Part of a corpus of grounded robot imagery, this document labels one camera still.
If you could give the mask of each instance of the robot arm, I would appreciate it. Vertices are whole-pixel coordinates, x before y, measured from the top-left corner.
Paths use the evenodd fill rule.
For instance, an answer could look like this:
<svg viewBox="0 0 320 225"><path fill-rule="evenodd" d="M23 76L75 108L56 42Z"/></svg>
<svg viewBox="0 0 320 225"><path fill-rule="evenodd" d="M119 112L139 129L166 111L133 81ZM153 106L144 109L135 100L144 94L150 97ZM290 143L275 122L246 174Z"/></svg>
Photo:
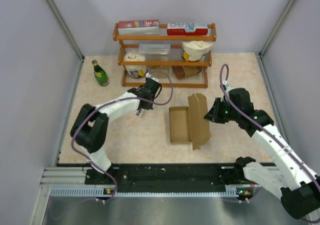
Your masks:
<svg viewBox="0 0 320 225"><path fill-rule="evenodd" d="M147 77L144 85L141 85L139 88L131 88L120 97L109 101L108 103L121 100L121 102L115 102L109 106L101 108L98 112L96 112L89 120L89 122L93 123L93 125L90 125L89 122L87 122L82 127L75 138L76 143L80 145L81 149L85 153L87 153L91 161L93 161L102 170L107 171L111 166L111 161L109 160L103 145L106 140L108 124L130 111L152 110L152 103L140 99L130 98L142 98L149 101L154 101L154 99L161 92L161 89L162 86L157 78ZM77 129L89 116L89 114L103 104L91 106L87 103L82 106L72 126L70 132L71 137L74 136Z"/></svg>
<svg viewBox="0 0 320 225"><path fill-rule="evenodd" d="M234 164L234 176L239 181L253 181L275 195L285 210L295 219L300 219L312 211L320 208L320 194L311 178L293 160L298 159L304 167L320 183L319 176L293 151L290 145L282 138L274 121L263 110L254 110L250 95L244 88L233 88L224 83L226 93L230 100L246 115L255 120L265 130L270 132L283 145L281 148L268 134L260 130L246 119L226 100L217 97L205 119L219 124L235 121L241 129L257 141L268 153L282 175L270 171L251 157L238 158Z"/></svg>

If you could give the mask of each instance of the open cardboard box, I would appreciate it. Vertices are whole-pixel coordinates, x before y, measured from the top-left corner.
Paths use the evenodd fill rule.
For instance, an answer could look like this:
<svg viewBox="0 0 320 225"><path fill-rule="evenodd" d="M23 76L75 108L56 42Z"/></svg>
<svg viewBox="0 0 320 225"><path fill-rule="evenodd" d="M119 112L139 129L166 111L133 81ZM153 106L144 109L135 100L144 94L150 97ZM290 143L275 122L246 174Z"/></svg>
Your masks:
<svg viewBox="0 0 320 225"><path fill-rule="evenodd" d="M189 106L169 108L171 144L189 144L200 149L210 137L209 121L204 119L208 112L207 98L201 93L188 97Z"/></svg>

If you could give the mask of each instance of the red and white box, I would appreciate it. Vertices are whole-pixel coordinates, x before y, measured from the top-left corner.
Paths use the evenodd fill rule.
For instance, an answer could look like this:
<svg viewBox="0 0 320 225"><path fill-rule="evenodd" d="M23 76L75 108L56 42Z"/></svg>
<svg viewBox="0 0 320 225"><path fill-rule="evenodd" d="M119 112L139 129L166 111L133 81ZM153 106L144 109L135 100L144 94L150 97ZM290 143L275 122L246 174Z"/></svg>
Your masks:
<svg viewBox="0 0 320 225"><path fill-rule="evenodd" d="M159 20L119 21L119 35L159 34Z"/></svg>
<svg viewBox="0 0 320 225"><path fill-rule="evenodd" d="M207 35L208 25L204 22L172 22L166 27L168 35Z"/></svg>

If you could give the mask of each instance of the shelf board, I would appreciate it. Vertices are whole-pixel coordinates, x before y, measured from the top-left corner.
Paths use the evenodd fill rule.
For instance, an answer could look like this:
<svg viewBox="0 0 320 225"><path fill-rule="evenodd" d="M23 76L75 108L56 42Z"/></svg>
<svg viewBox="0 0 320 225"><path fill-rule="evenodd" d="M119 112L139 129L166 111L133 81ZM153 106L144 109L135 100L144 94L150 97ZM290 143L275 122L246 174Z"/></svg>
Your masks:
<svg viewBox="0 0 320 225"><path fill-rule="evenodd" d="M166 29L167 24L160 24L161 29ZM217 39L216 25L214 23L208 24L208 28L211 29L210 35L119 35L118 23L115 24L113 30L113 40L153 40L153 41L213 41Z"/></svg>
<svg viewBox="0 0 320 225"><path fill-rule="evenodd" d="M145 55L146 61L124 61L126 52L130 50L137 50L139 44L124 44L120 47L118 56L118 65L144 65L144 66L198 66L198 67L211 67L212 57L211 51L209 51L204 61L185 61L181 57L181 45L172 44L170 54L168 55Z"/></svg>
<svg viewBox="0 0 320 225"><path fill-rule="evenodd" d="M202 71L196 75L191 77L187 77L184 79L177 79L174 74L172 68L169 68L169 76L172 80L174 88L207 88L208 87L208 70L206 67L202 69ZM158 78L159 82L164 88L171 87L168 79L166 77ZM139 87L140 85L144 85L146 82L145 77L141 78L133 78L128 75L127 70L123 68L122 75L122 86L123 87Z"/></svg>

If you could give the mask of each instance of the green glass bottle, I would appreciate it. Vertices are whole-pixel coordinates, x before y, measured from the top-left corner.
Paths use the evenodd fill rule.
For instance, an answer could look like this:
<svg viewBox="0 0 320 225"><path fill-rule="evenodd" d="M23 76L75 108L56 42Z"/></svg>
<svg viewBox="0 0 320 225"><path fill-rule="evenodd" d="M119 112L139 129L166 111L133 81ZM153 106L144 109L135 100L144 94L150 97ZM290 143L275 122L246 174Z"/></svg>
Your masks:
<svg viewBox="0 0 320 225"><path fill-rule="evenodd" d="M103 70L96 60L92 61L92 65L94 68L94 77L95 80L101 85L101 86L107 86L109 84L109 78L105 70Z"/></svg>

